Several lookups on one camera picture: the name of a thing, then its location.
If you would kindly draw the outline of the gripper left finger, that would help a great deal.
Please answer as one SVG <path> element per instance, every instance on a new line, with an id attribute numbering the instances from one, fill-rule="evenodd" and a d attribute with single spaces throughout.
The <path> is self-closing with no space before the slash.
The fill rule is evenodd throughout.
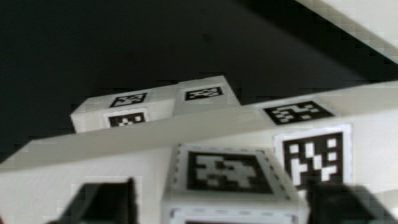
<path id="1" fill-rule="evenodd" d="M 63 215 L 47 224 L 139 224 L 136 180 L 84 184 Z"/>

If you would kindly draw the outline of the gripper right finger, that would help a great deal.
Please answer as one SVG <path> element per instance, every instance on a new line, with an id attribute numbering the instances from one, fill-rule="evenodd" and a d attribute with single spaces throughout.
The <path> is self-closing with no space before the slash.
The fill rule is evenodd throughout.
<path id="1" fill-rule="evenodd" d="M 398 224 L 398 218 L 362 185 L 317 184 L 306 199 L 308 224 Z"/>

